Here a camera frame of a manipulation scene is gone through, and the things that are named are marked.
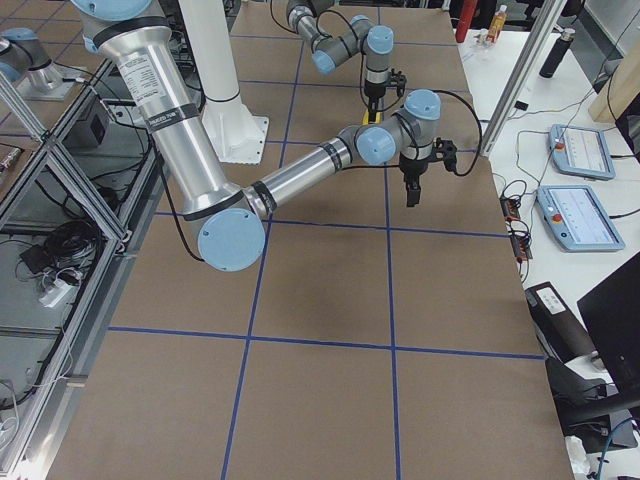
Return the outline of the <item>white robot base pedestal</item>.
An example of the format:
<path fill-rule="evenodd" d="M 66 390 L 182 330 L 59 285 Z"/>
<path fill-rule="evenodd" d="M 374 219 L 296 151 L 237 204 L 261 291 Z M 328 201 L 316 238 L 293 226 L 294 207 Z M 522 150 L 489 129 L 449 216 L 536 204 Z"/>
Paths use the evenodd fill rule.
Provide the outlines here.
<path fill-rule="evenodd" d="M 208 99 L 202 122 L 221 162 L 247 165 L 261 162 L 269 118 L 253 115 L 240 98 L 227 102 Z"/>

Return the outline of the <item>third robot arm grey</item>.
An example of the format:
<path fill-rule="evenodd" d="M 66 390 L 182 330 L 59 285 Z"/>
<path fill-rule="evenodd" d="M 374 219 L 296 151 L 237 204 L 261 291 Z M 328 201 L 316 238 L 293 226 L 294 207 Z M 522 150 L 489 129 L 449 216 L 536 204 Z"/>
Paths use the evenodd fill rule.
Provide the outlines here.
<path fill-rule="evenodd" d="M 62 101 L 85 81 L 80 72 L 56 65 L 35 32 L 23 27 L 1 32 L 1 75 L 26 100 Z"/>

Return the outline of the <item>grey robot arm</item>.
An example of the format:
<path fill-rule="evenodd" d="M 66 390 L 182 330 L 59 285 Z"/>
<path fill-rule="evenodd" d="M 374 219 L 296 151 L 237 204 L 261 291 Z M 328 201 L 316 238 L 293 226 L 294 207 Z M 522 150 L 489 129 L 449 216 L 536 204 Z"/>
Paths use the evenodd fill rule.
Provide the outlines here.
<path fill-rule="evenodd" d="M 79 1 L 86 47 L 119 70 L 185 199 L 201 258 L 221 271 L 249 267 L 262 254 L 262 219 L 356 159 L 379 166 L 394 157 L 422 166 L 435 157 L 439 96 L 409 93 L 376 125 L 350 126 L 309 154 L 248 187 L 229 180 L 227 163 L 260 161 L 269 121 L 243 103 L 224 7 L 183 1 L 205 103 L 191 98 L 169 48 L 171 28 L 156 1 Z"/>
<path fill-rule="evenodd" d="M 322 75 L 334 72 L 348 60 L 361 59 L 359 93 L 366 107 L 365 125 L 381 121 L 384 109 L 381 101 L 390 88 L 402 98 L 406 77 L 391 67 L 394 49 L 394 32 L 385 25 L 374 23 L 365 15 L 348 20 L 333 9 L 332 1 L 289 1 L 285 9 L 285 22 L 281 29 L 299 36 L 310 48 L 311 59 Z M 324 30 L 320 19 L 324 15 L 336 15 L 346 24 L 346 31 L 334 36 Z"/>

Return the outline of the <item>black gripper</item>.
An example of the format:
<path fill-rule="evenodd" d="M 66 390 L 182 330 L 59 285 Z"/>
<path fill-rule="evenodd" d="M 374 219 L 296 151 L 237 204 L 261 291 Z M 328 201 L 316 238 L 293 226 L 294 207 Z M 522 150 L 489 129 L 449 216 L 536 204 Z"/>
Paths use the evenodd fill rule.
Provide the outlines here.
<path fill-rule="evenodd" d="M 404 154 L 399 156 L 399 168 L 403 173 L 406 190 L 406 207 L 412 208 L 418 205 L 421 197 L 420 177 L 427 171 L 428 164 L 434 161 L 434 154 L 415 159 Z"/>
<path fill-rule="evenodd" d="M 364 80 L 363 93 L 365 97 L 365 103 L 367 105 L 367 122 L 382 120 L 382 109 L 376 107 L 375 116 L 375 106 L 378 106 L 381 99 L 385 96 L 388 84 L 388 79 L 382 80 L 380 82 L 374 82 L 368 79 Z"/>

